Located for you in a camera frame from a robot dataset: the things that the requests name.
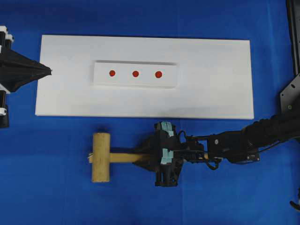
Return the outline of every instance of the white clamp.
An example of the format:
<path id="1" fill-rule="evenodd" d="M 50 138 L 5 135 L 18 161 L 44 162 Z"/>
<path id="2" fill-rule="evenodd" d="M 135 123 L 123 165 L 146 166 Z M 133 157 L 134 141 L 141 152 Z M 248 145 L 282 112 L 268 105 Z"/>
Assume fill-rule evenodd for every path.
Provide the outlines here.
<path id="1" fill-rule="evenodd" d="M 0 32 L 4 32 L 5 34 L 8 34 L 8 29 L 6 26 L 0 26 Z"/>
<path id="2" fill-rule="evenodd" d="M 0 108 L 0 116 L 5 116 L 7 113 L 6 108 Z"/>
<path id="3" fill-rule="evenodd" d="M 11 34 L 5 34 L 5 40 L 10 40 L 11 43 L 14 42 L 14 37 Z"/>

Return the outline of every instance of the metal bracket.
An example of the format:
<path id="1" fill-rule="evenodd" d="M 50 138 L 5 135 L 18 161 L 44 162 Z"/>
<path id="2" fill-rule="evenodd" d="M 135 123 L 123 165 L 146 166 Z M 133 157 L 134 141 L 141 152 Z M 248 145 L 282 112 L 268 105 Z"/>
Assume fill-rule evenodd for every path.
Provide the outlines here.
<path id="1" fill-rule="evenodd" d="M 280 92 L 281 112 L 286 113 L 293 108 L 293 104 L 300 95 L 300 74 Z"/>

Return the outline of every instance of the black machine part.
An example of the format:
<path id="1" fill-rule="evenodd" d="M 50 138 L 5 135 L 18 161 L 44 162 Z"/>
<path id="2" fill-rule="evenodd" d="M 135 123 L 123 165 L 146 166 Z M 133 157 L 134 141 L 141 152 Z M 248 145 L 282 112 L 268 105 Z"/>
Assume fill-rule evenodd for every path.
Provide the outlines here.
<path id="1" fill-rule="evenodd" d="M 209 136 L 186 136 L 185 132 L 182 133 L 186 142 L 180 142 L 174 125 L 160 122 L 155 125 L 154 135 L 135 150 L 154 156 L 154 160 L 135 164 L 156 173 L 156 186 L 178 185 L 184 161 L 205 163 L 212 170 L 218 168 L 223 158 L 235 164 L 259 161 L 260 152 L 300 136 L 300 109 L 295 107 L 287 113 L 257 121 L 240 131 Z M 202 141 L 207 142 L 207 150 Z"/>
<path id="2" fill-rule="evenodd" d="M 0 128 L 9 127 L 6 96 L 23 85 L 51 75 L 51 69 L 14 51 L 14 37 L 0 26 Z"/>

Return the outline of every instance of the black cable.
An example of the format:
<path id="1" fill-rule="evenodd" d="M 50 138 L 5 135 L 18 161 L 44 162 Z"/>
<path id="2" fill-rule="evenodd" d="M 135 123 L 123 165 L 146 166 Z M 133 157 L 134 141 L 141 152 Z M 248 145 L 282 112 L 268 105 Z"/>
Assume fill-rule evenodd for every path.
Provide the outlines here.
<path id="1" fill-rule="evenodd" d="M 186 134 L 186 132 L 184 131 L 184 130 L 181 130 L 179 133 L 178 133 L 178 140 L 179 140 L 179 142 L 180 142 L 180 135 L 181 134 L 184 134 L 184 138 L 187 140 L 187 134 Z"/>
<path id="2" fill-rule="evenodd" d="M 218 162 L 215 162 L 216 166 L 213 166 L 211 165 L 209 162 L 208 162 L 208 159 L 205 158 L 205 155 L 201 153 L 201 156 L 202 156 L 202 159 L 203 161 L 205 162 L 205 164 L 211 169 L 211 170 L 216 170 L 219 168 L 219 163 Z"/>
<path id="3" fill-rule="evenodd" d="M 257 153 L 261 153 L 261 152 L 263 152 L 263 151 L 269 150 L 269 149 L 275 147 L 276 145 L 279 145 L 280 143 L 281 143 L 281 142 L 277 142 L 276 144 L 273 144 L 273 145 L 271 145 L 271 146 L 269 146 L 269 147 L 267 147 L 267 148 L 265 148 L 265 149 L 263 149 L 263 150 L 260 150 L 260 151 L 258 151 Z"/>

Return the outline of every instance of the wooden handle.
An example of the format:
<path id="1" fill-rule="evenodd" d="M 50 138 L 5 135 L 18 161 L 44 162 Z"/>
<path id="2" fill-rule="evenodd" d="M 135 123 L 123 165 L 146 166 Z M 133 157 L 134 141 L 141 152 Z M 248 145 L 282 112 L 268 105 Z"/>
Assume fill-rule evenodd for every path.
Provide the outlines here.
<path id="1" fill-rule="evenodd" d="M 92 182 L 109 182 L 110 139 L 108 133 L 93 136 Z"/>
<path id="2" fill-rule="evenodd" d="M 110 153 L 111 163 L 134 163 L 153 158 L 149 154 L 133 154 L 133 153 Z M 93 163 L 93 154 L 89 156 L 89 163 Z"/>

